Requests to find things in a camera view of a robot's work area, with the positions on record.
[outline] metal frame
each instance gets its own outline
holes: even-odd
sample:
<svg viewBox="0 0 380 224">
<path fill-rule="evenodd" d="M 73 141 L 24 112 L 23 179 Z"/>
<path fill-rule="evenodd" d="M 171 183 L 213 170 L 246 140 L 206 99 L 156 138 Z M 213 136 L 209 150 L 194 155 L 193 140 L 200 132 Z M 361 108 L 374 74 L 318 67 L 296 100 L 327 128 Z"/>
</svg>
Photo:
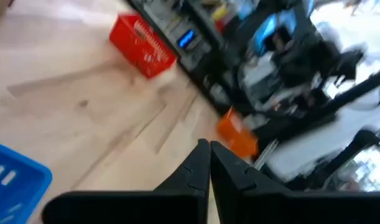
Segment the metal frame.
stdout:
<svg viewBox="0 0 380 224">
<path fill-rule="evenodd" d="M 147 15 L 146 11 L 142 8 L 142 6 L 138 4 L 135 0 L 128 0 L 128 2 L 154 28 L 154 30 L 160 35 L 160 38 L 163 41 L 165 41 L 165 43 L 173 51 L 175 51 L 175 48 L 173 47 L 172 43 L 168 41 L 164 33 L 158 28 L 157 24 L 155 24 L 152 21 L 152 19 Z M 252 13 L 245 21 L 242 21 L 240 26 L 238 23 L 235 23 L 235 25 L 231 25 L 230 32 L 236 30 L 237 27 L 240 30 L 244 30 L 246 28 L 246 30 L 248 31 L 246 32 L 246 35 L 243 35 L 242 32 L 237 32 L 241 33 L 241 40 L 238 39 L 228 42 L 229 44 L 226 45 L 224 48 L 222 47 L 222 36 L 218 33 L 211 21 L 205 17 L 205 15 L 202 12 L 202 9 L 199 8 L 200 6 L 198 6 L 195 2 L 191 0 L 184 0 L 184 2 L 188 2 L 190 8 L 192 9 L 192 15 L 195 18 L 194 22 L 197 26 L 200 27 L 200 30 L 203 32 L 204 36 L 214 41 L 211 42 L 213 50 L 210 52 L 209 57 L 204 57 L 207 59 L 202 60 L 198 64 L 198 66 L 194 68 L 192 71 L 186 69 L 186 67 L 180 62 L 180 57 L 178 58 L 178 64 L 187 74 L 189 79 L 191 79 L 191 81 L 197 86 L 197 88 L 201 91 L 205 98 L 210 102 L 210 104 L 215 108 L 218 114 L 220 116 L 223 116 L 229 110 L 230 106 L 219 105 L 213 100 L 212 96 L 210 95 L 209 89 L 204 85 L 204 78 L 207 75 L 211 75 L 211 73 L 214 73 L 214 77 L 219 78 L 222 76 L 222 72 L 224 72 L 224 70 L 236 69 L 235 65 L 237 65 L 238 61 L 241 60 L 241 58 L 238 56 L 238 52 L 240 51 L 238 47 L 241 48 L 241 46 L 237 45 L 239 43 L 246 43 L 243 37 L 246 36 L 250 38 L 250 33 L 254 33 L 254 31 L 256 31 L 257 29 L 257 27 L 254 26 L 256 26 L 257 23 L 262 22 L 263 19 L 269 14 L 276 12 L 276 10 L 278 10 L 278 6 L 275 7 L 274 5 L 271 5 L 269 3 L 270 5 L 266 6 L 266 11 L 262 13 L 260 13 L 259 11 L 257 13 Z M 300 6 L 296 6 L 295 9 L 299 11 Z M 220 60 L 220 62 L 223 62 L 226 66 L 224 68 L 221 68 L 220 70 L 219 68 L 214 67 L 216 63 L 213 62 L 215 62 L 216 59 Z M 252 106 L 250 106 L 248 99 L 243 94 L 241 94 L 241 91 L 232 90 L 230 87 L 225 86 L 224 82 L 219 82 L 219 84 L 221 84 L 223 89 L 225 89 L 225 91 L 231 98 L 231 101 L 233 102 L 232 106 L 234 106 L 234 108 L 236 108 L 236 110 L 239 111 L 243 116 L 255 112 Z M 306 131 L 309 128 L 320 126 L 323 123 L 334 120 L 336 111 L 338 111 L 342 106 L 351 103 L 355 99 L 359 98 L 360 96 L 363 96 L 367 92 L 379 86 L 380 72 L 371 76 L 369 79 L 363 81 L 362 83 L 356 85 L 352 89 L 338 95 L 334 99 L 330 100 L 327 104 L 323 105 L 321 108 L 309 111 L 301 119 L 293 119 L 286 117 L 272 119 L 271 124 L 267 124 L 265 126 L 253 130 L 253 132 L 259 139 L 259 150 L 262 151 L 271 141 L 275 139 L 279 142 L 284 142 L 300 134 L 302 131 Z"/>
<path fill-rule="evenodd" d="M 376 130 L 363 128 L 357 132 L 345 149 L 331 161 L 317 166 L 307 177 L 298 176 L 284 185 L 291 190 L 320 190 L 331 175 L 334 175 L 343 165 L 362 150 L 371 146 L 380 146 L 379 133 Z"/>
</svg>

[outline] white surface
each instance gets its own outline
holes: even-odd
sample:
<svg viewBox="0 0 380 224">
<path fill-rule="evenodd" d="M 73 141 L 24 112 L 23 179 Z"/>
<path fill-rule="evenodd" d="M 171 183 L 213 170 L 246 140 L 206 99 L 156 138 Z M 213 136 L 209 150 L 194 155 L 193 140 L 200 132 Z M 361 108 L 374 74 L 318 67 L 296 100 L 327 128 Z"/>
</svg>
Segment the white surface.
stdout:
<svg viewBox="0 0 380 224">
<path fill-rule="evenodd" d="M 365 43 L 370 55 L 380 56 L 380 16 L 350 17 L 349 13 L 343 10 L 343 6 L 329 6 L 315 13 L 312 19 L 314 23 L 329 22 L 338 30 L 345 48 L 353 44 Z M 360 66 L 357 82 L 364 80 L 379 68 L 380 62 L 377 61 Z M 380 107 L 369 111 L 354 109 L 357 104 L 373 104 L 377 100 L 378 93 L 374 90 L 342 108 L 337 113 L 336 121 L 281 144 L 266 164 L 281 179 L 295 176 L 304 165 L 349 142 L 363 126 L 380 122 Z"/>
<path fill-rule="evenodd" d="M 333 152 L 351 141 L 363 126 L 380 122 L 380 107 L 371 111 L 356 111 L 351 107 L 359 102 L 376 102 L 372 92 L 337 113 L 337 120 L 311 130 L 289 142 L 281 144 L 267 162 L 270 169 L 286 179 L 297 174 L 305 164 Z"/>
</svg>

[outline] red basket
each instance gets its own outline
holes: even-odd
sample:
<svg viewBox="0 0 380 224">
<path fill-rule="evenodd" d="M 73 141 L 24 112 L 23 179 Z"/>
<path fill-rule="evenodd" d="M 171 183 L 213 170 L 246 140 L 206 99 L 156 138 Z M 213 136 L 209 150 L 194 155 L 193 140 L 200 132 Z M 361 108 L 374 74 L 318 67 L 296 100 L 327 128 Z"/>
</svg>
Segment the red basket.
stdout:
<svg viewBox="0 0 380 224">
<path fill-rule="evenodd" d="M 119 15 L 109 39 L 147 78 L 168 69 L 176 60 L 174 53 L 138 15 Z"/>
</svg>

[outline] blue screen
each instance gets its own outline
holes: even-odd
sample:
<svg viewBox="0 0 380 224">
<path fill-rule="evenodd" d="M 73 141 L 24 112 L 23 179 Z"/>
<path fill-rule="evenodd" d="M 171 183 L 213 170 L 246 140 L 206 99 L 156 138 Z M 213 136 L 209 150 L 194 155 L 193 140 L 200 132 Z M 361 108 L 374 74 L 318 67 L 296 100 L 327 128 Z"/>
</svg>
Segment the blue screen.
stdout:
<svg viewBox="0 0 380 224">
<path fill-rule="evenodd" d="M 184 49 L 191 43 L 195 36 L 196 35 L 194 30 L 188 30 L 186 33 L 184 33 L 184 35 L 181 38 L 179 38 L 177 43 L 181 48 Z"/>
</svg>

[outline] blue light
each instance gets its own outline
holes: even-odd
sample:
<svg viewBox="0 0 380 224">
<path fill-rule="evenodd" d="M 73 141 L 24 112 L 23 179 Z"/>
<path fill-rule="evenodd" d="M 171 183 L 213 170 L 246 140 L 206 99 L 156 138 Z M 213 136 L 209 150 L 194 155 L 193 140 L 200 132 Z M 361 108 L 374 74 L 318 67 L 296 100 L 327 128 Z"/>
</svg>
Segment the blue light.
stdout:
<svg viewBox="0 0 380 224">
<path fill-rule="evenodd" d="M 194 31 L 193 30 L 190 30 L 189 32 L 187 32 L 181 40 L 179 40 L 179 43 L 178 45 L 180 47 L 184 47 L 188 44 L 188 42 L 190 42 L 194 37 Z"/>
</svg>

